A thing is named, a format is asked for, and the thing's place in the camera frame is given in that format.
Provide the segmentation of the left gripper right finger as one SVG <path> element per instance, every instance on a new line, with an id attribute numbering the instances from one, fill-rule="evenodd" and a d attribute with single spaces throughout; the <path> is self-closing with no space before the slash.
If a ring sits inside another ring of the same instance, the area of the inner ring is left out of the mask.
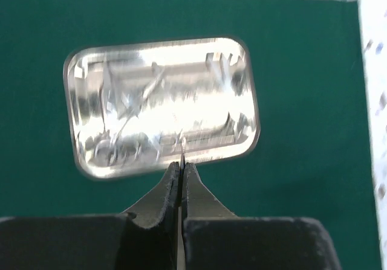
<path id="1" fill-rule="evenodd" d="M 333 241 L 309 217 L 238 217 L 184 169 L 186 269 L 340 269 Z"/>

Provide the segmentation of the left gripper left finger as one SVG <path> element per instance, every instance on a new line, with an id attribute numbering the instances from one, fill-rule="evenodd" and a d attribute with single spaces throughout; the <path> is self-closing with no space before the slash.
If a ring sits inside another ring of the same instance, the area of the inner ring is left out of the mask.
<path id="1" fill-rule="evenodd" d="M 1 220 L 1 269 L 176 269 L 179 173 L 119 214 Z"/>

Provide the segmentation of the dark green surgical cloth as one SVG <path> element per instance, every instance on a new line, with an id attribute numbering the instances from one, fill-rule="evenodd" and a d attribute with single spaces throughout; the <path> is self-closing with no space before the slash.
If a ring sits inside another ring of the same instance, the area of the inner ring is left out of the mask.
<path id="1" fill-rule="evenodd" d="M 358 8 L 330 0 L 1 0 L 1 215 L 124 210 L 160 173 L 76 168 L 63 65 L 86 47 L 227 36 L 249 51 L 261 134 L 198 167 L 240 216 L 322 222 L 343 269 L 380 269 Z"/>

